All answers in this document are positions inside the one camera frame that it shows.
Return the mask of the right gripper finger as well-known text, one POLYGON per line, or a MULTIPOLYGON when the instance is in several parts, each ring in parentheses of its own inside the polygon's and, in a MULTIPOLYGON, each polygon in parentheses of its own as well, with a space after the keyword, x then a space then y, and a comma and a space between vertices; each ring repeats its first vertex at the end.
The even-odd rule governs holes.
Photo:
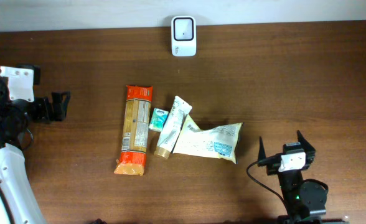
POLYGON ((306 163, 311 164, 316 156, 315 148, 304 138, 300 130, 297 130, 298 141, 301 143, 306 154, 306 163))
POLYGON ((263 145, 263 139, 261 136, 259 137, 259 145, 260 146, 258 151, 257 166, 261 167, 265 165, 263 161, 266 159, 266 152, 263 145))

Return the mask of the pale yellow snack bag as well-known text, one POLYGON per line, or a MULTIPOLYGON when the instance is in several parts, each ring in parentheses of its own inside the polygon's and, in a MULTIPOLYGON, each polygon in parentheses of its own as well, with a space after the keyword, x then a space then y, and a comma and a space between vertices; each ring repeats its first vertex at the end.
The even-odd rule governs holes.
POLYGON ((187 115, 172 153, 225 159, 237 164, 235 149, 242 126, 243 123, 235 123, 202 130, 187 115))

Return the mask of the orange spaghetti packet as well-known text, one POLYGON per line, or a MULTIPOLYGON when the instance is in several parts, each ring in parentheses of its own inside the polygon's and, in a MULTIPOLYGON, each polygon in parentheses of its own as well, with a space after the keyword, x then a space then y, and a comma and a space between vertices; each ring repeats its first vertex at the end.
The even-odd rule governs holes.
POLYGON ((151 86, 127 86, 121 152, 115 174, 144 174, 152 98, 151 86))

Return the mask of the white cream tube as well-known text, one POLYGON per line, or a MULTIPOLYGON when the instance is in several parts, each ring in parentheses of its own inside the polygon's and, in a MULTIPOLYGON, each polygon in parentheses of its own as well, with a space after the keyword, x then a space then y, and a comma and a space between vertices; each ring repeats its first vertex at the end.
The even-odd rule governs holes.
POLYGON ((154 155, 168 159, 180 135, 186 116, 192 106, 179 96, 175 96, 172 108, 159 135, 154 155))

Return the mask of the teal tissue pack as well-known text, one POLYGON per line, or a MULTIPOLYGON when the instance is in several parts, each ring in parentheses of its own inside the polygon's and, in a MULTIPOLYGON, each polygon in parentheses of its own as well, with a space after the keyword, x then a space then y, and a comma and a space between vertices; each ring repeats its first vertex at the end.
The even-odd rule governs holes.
POLYGON ((168 111, 155 108, 152 113, 148 128, 151 131, 156 131, 160 133, 163 130, 168 115, 169 115, 168 111))

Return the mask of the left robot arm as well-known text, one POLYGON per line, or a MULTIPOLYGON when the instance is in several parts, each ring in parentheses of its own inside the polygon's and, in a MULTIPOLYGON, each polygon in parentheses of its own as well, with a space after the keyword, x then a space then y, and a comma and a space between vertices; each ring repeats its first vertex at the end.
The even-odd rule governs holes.
POLYGON ((0 77, 0 223, 45 223, 27 178, 22 137, 30 122, 63 121, 70 92, 34 102, 11 101, 0 77))

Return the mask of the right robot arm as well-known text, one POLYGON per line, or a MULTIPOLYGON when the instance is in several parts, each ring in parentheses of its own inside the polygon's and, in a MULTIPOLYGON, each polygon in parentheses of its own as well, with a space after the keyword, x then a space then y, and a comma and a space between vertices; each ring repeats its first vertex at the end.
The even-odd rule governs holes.
POLYGON ((282 153, 266 156, 262 138, 257 166, 265 166, 267 175, 277 175, 283 205, 287 214, 277 218, 278 223, 322 223, 326 214, 328 185, 304 179, 302 172, 308 170, 316 156, 315 148, 297 132, 298 140, 283 145, 282 153))

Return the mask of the white barcode scanner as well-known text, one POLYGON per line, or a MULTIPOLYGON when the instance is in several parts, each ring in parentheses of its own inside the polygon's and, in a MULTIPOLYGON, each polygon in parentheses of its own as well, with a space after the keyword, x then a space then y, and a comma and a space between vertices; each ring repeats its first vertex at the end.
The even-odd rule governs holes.
POLYGON ((197 53, 197 24, 192 16, 171 19, 171 52, 175 57, 192 57, 197 53))

